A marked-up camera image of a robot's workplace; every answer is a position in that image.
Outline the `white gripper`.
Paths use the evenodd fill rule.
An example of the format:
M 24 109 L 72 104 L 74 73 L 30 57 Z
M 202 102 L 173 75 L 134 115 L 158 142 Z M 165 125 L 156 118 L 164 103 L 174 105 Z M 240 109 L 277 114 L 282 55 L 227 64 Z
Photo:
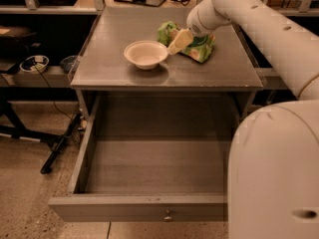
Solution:
M 217 12 L 211 0 L 203 0 L 189 12 L 186 18 L 186 26 L 190 31 L 181 29 L 167 47 L 167 51 L 170 55 L 175 55 L 192 43 L 193 36 L 204 37 L 230 23 L 228 18 Z

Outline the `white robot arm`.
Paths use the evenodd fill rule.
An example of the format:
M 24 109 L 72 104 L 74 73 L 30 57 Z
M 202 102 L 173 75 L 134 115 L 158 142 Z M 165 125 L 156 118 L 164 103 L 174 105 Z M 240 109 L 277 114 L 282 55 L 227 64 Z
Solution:
M 233 137 L 227 175 L 229 239 L 319 239 L 319 38 L 266 0 L 203 0 L 188 14 L 183 48 L 235 23 L 295 101 L 250 114 Z

